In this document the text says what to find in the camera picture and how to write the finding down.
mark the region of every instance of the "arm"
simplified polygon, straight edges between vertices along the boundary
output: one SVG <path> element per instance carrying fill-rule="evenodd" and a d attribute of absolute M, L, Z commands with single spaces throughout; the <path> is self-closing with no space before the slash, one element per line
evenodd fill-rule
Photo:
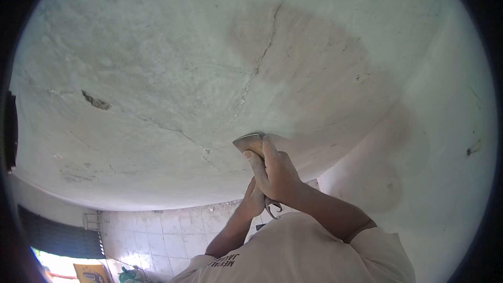
<path fill-rule="evenodd" d="M 265 196 L 251 179 L 241 204 L 229 218 L 223 230 L 210 242 L 206 255 L 220 258 L 240 248 L 252 224 L 252 219 L 264 210 Z"/>
<path fill-rule="evenodd" d="M 350 242 L 364 229 L 376 224 L 358 207 L 330 197 L 304 184 L 285 152 L 278 152 L 271 139 L 263 139 L 264 161 L 245 151 L 260 190 L 269 198 L 314 217 L 325 229 Z"/>

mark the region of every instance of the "wall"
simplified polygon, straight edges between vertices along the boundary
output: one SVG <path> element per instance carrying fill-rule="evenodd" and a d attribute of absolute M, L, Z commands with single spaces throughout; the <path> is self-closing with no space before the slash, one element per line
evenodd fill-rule
<path fill-rule="evenodd" d="M 17 178 L 8 177 L 16 204 L 42 217 L 63 224 L 82 227 L 84 213 L 96 213 L 96 210 L 78 206 L 53 197 Z"/>

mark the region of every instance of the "yellow sign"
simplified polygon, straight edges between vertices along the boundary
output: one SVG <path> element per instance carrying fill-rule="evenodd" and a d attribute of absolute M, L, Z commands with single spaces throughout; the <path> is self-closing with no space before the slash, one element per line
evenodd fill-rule
<path fill-rule="evenodd" d="M 73 264 L 80 283 L 108 283 L 107 274 L 101 264 Z"/>

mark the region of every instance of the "shirt sleeve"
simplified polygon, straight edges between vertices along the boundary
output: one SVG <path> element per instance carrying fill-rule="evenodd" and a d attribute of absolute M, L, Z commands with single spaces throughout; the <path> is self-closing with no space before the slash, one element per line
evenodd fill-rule
<path fill-rule="evenodd" d="M 198 270 L 209 265 L 217 258 L 209 255 L 197 255 L 190 260 L 187 269 L 170 280 L 170 283 L 196 283 L 199 281 Z"/>
<path fill-rule="evenodd" d="M 350 245 L 376 282 L 414 283 L 415 273 L 397 233 L 380 227 L 362 230 Z"/>

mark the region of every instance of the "man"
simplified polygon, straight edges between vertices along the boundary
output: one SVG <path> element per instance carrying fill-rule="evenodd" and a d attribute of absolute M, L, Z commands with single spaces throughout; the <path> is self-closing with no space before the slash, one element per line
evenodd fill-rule
<path fill-rule="evenodd" d="M 244 156 L 255 177 L 227 225 L 171 282 L 415 282 L 398 234 L 363 211 L 304 184 L 285 152 L 263 140 L 263 161 Z M 300 212 L 263 226 L 246 244 L 264 194 Z"/>

